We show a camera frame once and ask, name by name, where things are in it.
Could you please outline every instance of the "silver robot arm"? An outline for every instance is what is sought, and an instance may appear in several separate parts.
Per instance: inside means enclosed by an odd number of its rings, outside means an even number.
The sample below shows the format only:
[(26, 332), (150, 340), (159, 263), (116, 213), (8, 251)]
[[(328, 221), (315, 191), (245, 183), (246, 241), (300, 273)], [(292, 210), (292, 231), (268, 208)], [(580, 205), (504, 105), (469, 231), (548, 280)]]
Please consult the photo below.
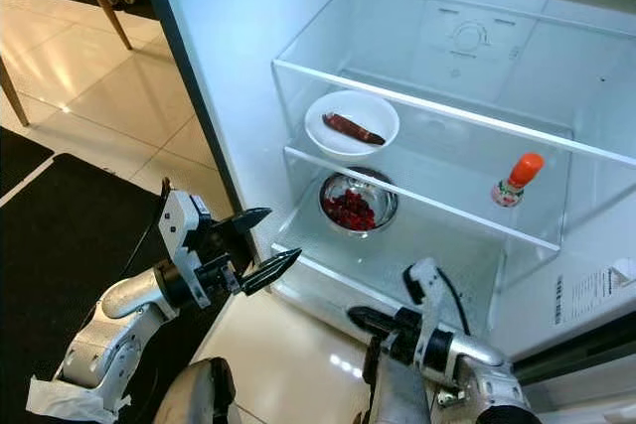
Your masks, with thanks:
[(349, 310), (350, 319), (370, 332), (374, 336), (372, 345), (383, 352), (376, 354), (375, 365), (369, 364), (368, 354), (365, 366), (365, 378), (369, 377), (376, 389), (368, 422), (431, 422), (424, 386), (415, 377), (423, 375), (439, 386), (433, 403), (436, 423), (541, 424), (507, 358), (488, 344), (439, 321), (441, 295), (447, 293), (444, 280), (439, 280), (440, 273), (443, 272), (435, 261), (427, 258), (403, 274), (406, 288), (413, 301), (424, 309), (423, 314), (406, 308), (393, 317), (369, 307)]
[[(69, 345), (51, 383), (43, 386), (43, 381), (37, 381), (39, 385), (34, 386), (32, 381), (27, 410), (77, 418), (76, 412), (88, 397), (92, 403), (101, 401), (103, 409), (97, 411), (105, 416), (102, 422), (116, 419), (119, 408), (129, 402), (122, 396), (143, 350), (163, 324), (191, 304), (202, 309), (210, 306), (212, 292), (220, 287), (233, 294), (251, 295), (294, 263), (300, 249), (270, 258), (248, 277), (237, 274), (236, 265), (245, 267), (251, 261), (244, 235), (269, 213), (269, 209), (252, 209), (215, 221), (201, 198), (170, 191), (158, 222), (169, 259), (104, 292), (91, 320)], [(61, 395), (62, 402), (65, 396), (77, 399), (77, 408), (59, 402), (46, 409), (30, 406), (42, 402), (38, 393), (51, 389)]]

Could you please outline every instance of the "white tile floor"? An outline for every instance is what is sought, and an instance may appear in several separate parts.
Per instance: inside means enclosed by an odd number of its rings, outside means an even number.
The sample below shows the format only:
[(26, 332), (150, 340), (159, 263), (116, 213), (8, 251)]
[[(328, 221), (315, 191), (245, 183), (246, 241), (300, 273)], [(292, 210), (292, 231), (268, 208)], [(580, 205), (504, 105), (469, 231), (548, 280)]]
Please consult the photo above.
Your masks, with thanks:
[[(133, 52), (96, 7), (0, 0), (2, 57), (32, 122), (3, 93), (2, 126), (153, 192), (168, 175), (231, 213), (159, 23), (118, 15)], [(245, 424), (348, 424), (368, 399), (364, 349), (264, 292), (227, 307), (199, 357), (213, 355), (232, 366)]]

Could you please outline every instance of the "sticker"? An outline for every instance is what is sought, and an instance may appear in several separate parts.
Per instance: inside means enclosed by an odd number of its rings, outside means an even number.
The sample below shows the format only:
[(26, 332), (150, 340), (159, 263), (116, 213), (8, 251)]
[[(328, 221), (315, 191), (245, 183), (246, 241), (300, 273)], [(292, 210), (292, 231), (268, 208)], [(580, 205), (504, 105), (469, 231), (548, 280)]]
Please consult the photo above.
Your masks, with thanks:
[(591, 273), (572, 285), (556, 279), (555, 325), (587, 315), (615, 294), (617, 277), (612, 268)]

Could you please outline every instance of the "metal bowl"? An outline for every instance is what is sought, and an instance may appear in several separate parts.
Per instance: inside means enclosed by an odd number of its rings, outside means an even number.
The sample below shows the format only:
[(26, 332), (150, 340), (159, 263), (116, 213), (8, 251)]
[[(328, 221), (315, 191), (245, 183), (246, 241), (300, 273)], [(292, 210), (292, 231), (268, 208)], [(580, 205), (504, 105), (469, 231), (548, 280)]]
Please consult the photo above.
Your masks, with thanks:
[[(374, 171), (369, 168), (353, 167), (350, 168), (353, 171), (371, 176), (372, 178), (379, 179), (385, 183), (392, 184), (392, 181), (382, 173)], [(374, 212), (374, 221), (376, 226), (368, 230), (352, 230), (339, 224), (335, 220), (329, 217), (323, 207), (323, 203), (326, 199), (335, 199), (346, 191), (351, 191), (354, 194), (360, 194), (362, 199), (367, 202), (369, 207)], [(365, 238), (371, 232), (375, 232), (385, 228), (396, 215), (398, 210), (398, 195), (390, 193), (382, 188), (366, 183), (359, 179), (350, 178), (344, 174), (335, 173), (327, 178), (320, 188), (320, 211), (327, 217), (329, 223), (337, 230), (346, 232), (349, 235)]]

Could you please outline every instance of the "white paper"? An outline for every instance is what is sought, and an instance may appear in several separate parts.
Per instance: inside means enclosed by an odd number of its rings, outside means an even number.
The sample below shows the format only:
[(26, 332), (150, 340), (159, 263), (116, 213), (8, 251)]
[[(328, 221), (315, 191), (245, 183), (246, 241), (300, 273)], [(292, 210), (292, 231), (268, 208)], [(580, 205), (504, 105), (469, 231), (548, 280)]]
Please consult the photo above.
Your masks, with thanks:
[(41, 381), (31, 377), (27, 411), (70, 421), (95, 421), (112, 424), (118, 410), (130, 404), (130, 396), (120, 399), (115, 412), (103, 408), (103, 399), (92, 389), (63, 381)]

